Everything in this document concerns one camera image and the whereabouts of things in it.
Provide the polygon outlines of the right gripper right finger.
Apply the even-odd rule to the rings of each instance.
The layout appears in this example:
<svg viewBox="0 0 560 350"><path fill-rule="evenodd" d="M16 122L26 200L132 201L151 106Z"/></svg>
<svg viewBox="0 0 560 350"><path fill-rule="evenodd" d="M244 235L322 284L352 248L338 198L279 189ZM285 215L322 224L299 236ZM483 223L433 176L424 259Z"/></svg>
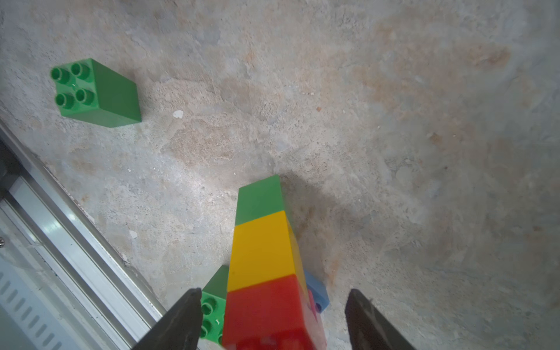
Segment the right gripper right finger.
<svg viewBox="0 0 560 350"><path fill-rule="evenodd" d="M353 350L416 349L358 289L350 290L346 303L346 323Z"/></svg>

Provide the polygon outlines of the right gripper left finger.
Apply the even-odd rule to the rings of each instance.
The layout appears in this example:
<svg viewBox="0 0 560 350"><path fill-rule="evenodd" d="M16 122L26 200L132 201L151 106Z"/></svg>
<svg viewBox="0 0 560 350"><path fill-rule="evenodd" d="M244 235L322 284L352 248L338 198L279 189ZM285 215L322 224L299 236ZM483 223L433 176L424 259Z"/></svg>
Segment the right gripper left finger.
<svg viewBox="0 0 560 350"><path fill-rule="evenodd" d="M131 349L198 349L203 321L201 297L201 288L189 289Z"/></svg>

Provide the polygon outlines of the green lego brick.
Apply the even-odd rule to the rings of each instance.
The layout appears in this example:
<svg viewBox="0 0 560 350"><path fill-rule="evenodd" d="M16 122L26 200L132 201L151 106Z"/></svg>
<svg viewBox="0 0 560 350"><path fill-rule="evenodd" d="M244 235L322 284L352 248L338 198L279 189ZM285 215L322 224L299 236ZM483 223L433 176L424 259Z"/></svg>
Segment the green lego brick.
<svg viewBox="0 0 560 350"><path fill-rule="evenodd" d="M137 84L93 58L55 66L50 78L66 118L107 128L141 122Z"/></svg>
<svg viewBox="0 0 560 350"><path fill-rule="evenodd" d="M279 175L270 176L239 189L235 226L284 211L291 225L291 208L286 201Z"/></svg>
<svg viewBox="0 0 560 350"><path fill-rule="evenodd" d="M222 345L229 267L222 265L202 289L200 338Z"/></svg>

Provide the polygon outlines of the red lego brick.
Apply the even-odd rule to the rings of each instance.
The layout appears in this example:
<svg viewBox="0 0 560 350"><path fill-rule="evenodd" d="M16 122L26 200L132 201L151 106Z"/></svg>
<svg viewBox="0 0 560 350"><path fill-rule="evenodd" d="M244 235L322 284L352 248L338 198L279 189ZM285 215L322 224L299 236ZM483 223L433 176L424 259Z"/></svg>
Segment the red lego brick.
<svg viewBox="0 0 560 350"><path fill-rule="evenodd" d="M313 294L289 275L227 294L226 349L326 349Z"/></svg>

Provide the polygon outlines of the yellow lego brick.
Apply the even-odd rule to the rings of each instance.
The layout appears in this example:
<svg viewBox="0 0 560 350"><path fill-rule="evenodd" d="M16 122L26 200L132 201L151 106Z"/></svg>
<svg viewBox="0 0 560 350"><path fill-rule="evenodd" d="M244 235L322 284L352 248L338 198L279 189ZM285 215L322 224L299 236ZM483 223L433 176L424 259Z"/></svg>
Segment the yellow lego brick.
<svg viewBox="0 0 560 350"><path fill-rule="evenodd" d="M291 275L306 289L300 251L285 211L235 227L227 291Z"/></svg>

